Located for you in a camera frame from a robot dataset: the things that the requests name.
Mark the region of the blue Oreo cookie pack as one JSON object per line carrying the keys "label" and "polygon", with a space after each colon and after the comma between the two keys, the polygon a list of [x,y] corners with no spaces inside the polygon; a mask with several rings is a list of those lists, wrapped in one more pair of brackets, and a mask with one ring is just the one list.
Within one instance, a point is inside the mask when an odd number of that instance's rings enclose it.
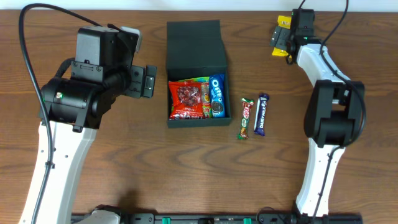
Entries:
{"label": "blue Oreo cookie pack", "polygon": [[224,118],[224,74],[215,74],[209,77],[209,91],[211,110],[214,118]]}

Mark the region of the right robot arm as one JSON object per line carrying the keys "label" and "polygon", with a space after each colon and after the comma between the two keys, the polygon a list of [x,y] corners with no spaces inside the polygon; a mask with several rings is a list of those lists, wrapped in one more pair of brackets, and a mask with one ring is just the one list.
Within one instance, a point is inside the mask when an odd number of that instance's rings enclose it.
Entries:
{"label": "right robot arm", "polygon": [[339,70],[326,42],[316,37],[314,20],[314,10],[293,9],[291,16],[278,18],[270,42],[287,64],[303,69],[313,86],[303,123],[308,161],[289,223],[355,222],[331,216],[328,201],[338,163],[366,123],[364,85]]}

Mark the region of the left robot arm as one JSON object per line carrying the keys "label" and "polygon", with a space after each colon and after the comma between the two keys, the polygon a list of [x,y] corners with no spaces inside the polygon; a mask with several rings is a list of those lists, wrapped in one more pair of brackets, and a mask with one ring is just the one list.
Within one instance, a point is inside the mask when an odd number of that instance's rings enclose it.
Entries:
{"label": "left robot arm", "polygon": [[70,223],[81,170],[103,115],[116,98],[151,98],[157,69],[132,62],[138,29],[114,25],[78,31],[76,55],[40,91],[39,148],[21,223]]}

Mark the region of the purple Dairy Milk bar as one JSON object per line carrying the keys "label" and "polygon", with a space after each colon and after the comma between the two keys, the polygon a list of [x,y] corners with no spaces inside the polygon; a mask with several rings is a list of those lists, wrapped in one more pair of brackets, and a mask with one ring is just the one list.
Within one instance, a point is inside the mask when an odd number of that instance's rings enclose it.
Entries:
{"label": "purple Dairy Milk bar", "polygon": [[259,95],[257,101],[256,120],[254,123],[254,133],[260,136],[265,136],[264,123],[268,101],[268,94],[262,93]]}

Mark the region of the red snack bag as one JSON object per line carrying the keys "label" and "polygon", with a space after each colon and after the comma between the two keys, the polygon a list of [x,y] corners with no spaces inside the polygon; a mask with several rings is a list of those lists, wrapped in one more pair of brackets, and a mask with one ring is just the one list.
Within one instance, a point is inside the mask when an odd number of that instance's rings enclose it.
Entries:
{"label": "red snack bag", "polygon": [[203,119],[204,86],[204,83],[198,82],[169,82],[173,108],[169,119]]}

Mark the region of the yellow seed snack bag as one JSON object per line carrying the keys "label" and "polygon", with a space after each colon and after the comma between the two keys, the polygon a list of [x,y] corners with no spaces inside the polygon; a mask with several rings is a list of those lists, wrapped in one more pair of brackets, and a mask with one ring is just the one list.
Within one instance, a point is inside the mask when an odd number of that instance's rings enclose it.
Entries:
{"label": "yellow seed snack bag", "polygon": [[278,16],[277,27],[274,29],[270,46],[273,47],[272,55],[277,57],[288,56],[286,41],[290,33],[291,17]]}

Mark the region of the black gift box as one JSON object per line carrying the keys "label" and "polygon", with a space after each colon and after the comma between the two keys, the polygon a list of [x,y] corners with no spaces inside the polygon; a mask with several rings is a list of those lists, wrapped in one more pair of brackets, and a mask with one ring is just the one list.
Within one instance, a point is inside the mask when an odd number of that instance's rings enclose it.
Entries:
{"label": "black gift box", "polygon": [[219,20],[167,23],[166,74],[167,82],[214,74],[224,75],[224,118],[168,119],[169,128],[228,126],[231,123],[228,63]]}

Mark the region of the green Haribo gummy bag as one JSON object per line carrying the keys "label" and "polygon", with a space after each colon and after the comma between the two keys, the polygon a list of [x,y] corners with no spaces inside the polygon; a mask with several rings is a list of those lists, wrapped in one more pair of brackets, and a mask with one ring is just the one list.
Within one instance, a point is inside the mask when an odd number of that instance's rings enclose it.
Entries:
{"label": "green Haribo gummy bag", "polygon": [[185,80],[179,80],[177,82],[198,82],[204,83],[204,90],[202,95],[203,100],[203,112],[205,117],[203,119],[212,118],[212,111],[210,105],[210,96],[209,96],[209,78],[208,77],[198,77],[198,78],[189,78]]}

